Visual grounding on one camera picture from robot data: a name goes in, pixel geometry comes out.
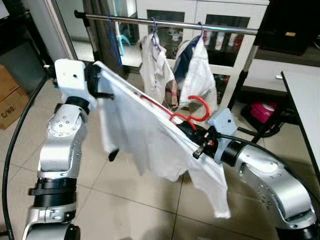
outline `red hanger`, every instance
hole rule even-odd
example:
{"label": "red hanger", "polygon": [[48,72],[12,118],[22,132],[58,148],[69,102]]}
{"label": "red hanger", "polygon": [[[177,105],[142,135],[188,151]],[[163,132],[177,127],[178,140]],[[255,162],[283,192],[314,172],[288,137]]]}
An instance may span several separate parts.
{"label": "red hanger", "polygon": [[210,107],[208,106],[208,104],[206,103],[205,100],[203,100],[201,97],[199,96],[189,96],[188,99],[189,100],[192,100],[192,99],[195,99],[195,100],[198,100],[199,102],[201,102],[203,105],[204,105],[204,108],[205,108],[205,115],[203,117],[195,117],[195,116],[184,116],[180,113],[172,113],[170,110],[166,109],[164,106],[162,106],[161,104],[159,104],[158,102],[156,101],[153,101],[151,98],[145,96],[145,95],[141,95],[140,96],[142,99],[146,99],[148,100],[149,102],[151,102],[152,104],[156,105],[157,107],[161,108],[163,111],[165,111],[169,116],[169,120],[172,122],[173,118],[174,117],[180,117],[184,120],[186,120],[190,125],[191,127],[194,129],[194,130],[197,130],[197,127],[195,126],[195,124],[191,121],[191,120],[194,120],[194,121],[197,121],[197,122],[203,122],[204,120],[206,120],[209,116],[210,116]]}

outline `black clamp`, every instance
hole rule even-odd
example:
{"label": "black clamp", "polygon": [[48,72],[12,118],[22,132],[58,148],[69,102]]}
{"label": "black clamp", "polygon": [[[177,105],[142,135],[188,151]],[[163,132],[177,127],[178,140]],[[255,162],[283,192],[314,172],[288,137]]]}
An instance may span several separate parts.
{"label": "black clamp", "polygon": [[184,134],[195,144],[198,144],[198,149],[192,153],[195,159],[199,159],[201,154],[206,154],[213,158],[218,148],[218,141],[216,138],[217,131],[214,126],[207,129],[202,126],[195,125],[197,130],[194,130],[187,121],[183,121],[176,125]]}

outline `tile floor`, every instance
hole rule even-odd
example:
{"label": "tile floor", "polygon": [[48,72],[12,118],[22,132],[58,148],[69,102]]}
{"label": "tile floor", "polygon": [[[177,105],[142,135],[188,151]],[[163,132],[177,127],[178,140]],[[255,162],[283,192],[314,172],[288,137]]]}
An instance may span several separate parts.
{"label": "tile floor", "polygon": [[[142,88],[139,75],[130,74],[128,81]],[[27,116],[12,156],[8,201],[17,240],[22,237],[27,208],[33,203],[33,198],[27,192],[37,180],[37,165],[41,146],[46,139],[46,124],[60,97],[59,90],[48,81]],[[233,109],[236,123],[250,128],[239,115],[242,106],[237,104]],[[1,173],[16,124],[0,131]],[[232,217],[213,218],[208,199],[194,188],[188,174],[177,182],[153,178],[149,174],[139,176],[125,153],[120,153],[114,162],[107,161],[96,113],[90,114],[88,129],[82,146],[83,158],[77,187],[78,209],[74,220],[81,227],[82,239],[278,239],[256,194],[239,181],[230,167],[225,167],[225,176]],[[248,140],[251,138],[241,132],[238,132],[238,136]],[[280,133],[261,139],[259,144],[284,157],[319,194],[319,185],[297,126],[285,124]],[[1,211],[0,230],[3,229]]]}

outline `white cabinet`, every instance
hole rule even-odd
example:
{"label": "white cabinet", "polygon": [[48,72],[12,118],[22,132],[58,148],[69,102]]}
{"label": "white cabinet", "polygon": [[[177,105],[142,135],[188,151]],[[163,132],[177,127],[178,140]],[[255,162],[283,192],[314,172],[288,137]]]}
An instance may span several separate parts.
{"label": "white cabinet", "polygon": [[[269,4],[268,0],[137,0],[137,16],[142,19],[221,25],[258,29]],[[139,35],[147,35],[151,26],[139,25]],[[179,44],[201,31],[158,27],[160,44],[173,67]],[[204,32],[203,39],[218,91],[218,103],[226,107],[244,67],[255,36],[223,32]]]}

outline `clothes hanger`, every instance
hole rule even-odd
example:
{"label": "clothes hanger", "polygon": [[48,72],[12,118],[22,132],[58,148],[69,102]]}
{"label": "clothes hanger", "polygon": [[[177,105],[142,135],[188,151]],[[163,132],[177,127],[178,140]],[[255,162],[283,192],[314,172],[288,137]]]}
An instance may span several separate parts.
{"label": "clothes hanger", "polygon": [[199,42],[199,39],[203,37],[204,31],[205,31],[204,25],[203,25],[200,21],[198,22],[198,24],[201,25],[201,34],[200,34],[198,40],[196,41],[196,43],[198,43],[198,42]]}
{"label": "clothes hanger", "polygon": [[108,14],[107,17],[108,17],[108,29],[107,29],[108,30],[108,35],[110,37],[110,42],[111,42],[111,44],[113,46],[111,51],[113,52],[117,62],[120,64],[121,67],[123,67],[122,62],[121,62],[121,57],[120,57],[120,54],[119,54],[117,41],[115,39],[115,35],[114,35],[114,31],[113,31],[110,15]]}
{"label": "clothes hanger", "polygon": [[161,104],[157,103],[156,101],[153,101],[151,98],[149,98],[149,97],[147,97],[145,95],[141,95],[140,98],[148,100],[152,104],[156,105],[157,107],[159,107],[163,111],[165,111],[170,116],[169,120],[171,122],[172,122],[174,117],[182,118],[182,119],[186,120],[194,130],[197,130],[197,127],[195,126],[195,124],[191,120],[194,120],[194,121],[197,121],[197,122],[203,122],[204,120],[206,120],[210,116],[210,107],[208,106],[206,101],[203,100],[199,96],[189,96],[188,99],[189,100],[192,100],[192,99],[198,100],[199,102],[201,102],[204,105],[205,114],[204,114],[203,117],[195,117],[195,116],[192,116],[192,115],[187,117],[187,116],[184,116],[184,115],[182,115],[180,113],[172,113],[170,110],[166,109],[164,106],[162,106]]}
{"label": "clothes hanger", "polygon": [[153,42],[153,45],[159,50],[159,52],[161,52],[161,49],[157,43],[157,40],[156,40],[156,37],[155,37],[155,33],[156,33],[156,30],[157,30],[157,24],[156,24],[156,20],[154,17],[151,17],[151,20],[153,21],[153,28],[152,28],[152,33],[153,33],[153,36],[151,38],[152,42]]}

